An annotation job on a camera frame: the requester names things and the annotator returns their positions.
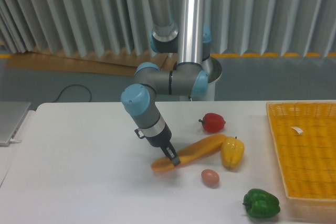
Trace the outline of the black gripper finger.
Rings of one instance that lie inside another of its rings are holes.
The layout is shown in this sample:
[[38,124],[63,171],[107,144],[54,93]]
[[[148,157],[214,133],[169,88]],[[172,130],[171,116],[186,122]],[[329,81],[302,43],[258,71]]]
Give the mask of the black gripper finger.
[[172,144],[161,147],[161,150],[174,166],[181,163],[180,158]]

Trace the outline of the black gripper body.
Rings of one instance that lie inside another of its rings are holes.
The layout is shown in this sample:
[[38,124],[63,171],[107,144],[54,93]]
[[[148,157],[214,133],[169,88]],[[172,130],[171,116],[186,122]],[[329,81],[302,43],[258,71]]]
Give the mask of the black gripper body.
[[139,139],[147,139],[153,147],[160,148],[172,148],[172,144],[170,142],[172,133],[169,129],[168,125],[165,124],[163,129],[160,129],[158,133],[154,133],[150,129],[135,129],[134,132],[138,136]]

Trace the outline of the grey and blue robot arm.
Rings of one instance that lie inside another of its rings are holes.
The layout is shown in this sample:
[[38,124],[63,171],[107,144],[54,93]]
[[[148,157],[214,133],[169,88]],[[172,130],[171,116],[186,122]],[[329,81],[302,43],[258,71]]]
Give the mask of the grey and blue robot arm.
[[176,69],[162,71],[150,62],[140,64],[121,102],[137,125],[138,137],[160,148],[177,166],[180,157],[170,142],[172,133],[155,101],[158,94],[201,97],[207,93],[209,75],[202,64],[209,58],[211,37],[204,28],[205,0],[148,1],[151,47],[159,53],[176,53]]

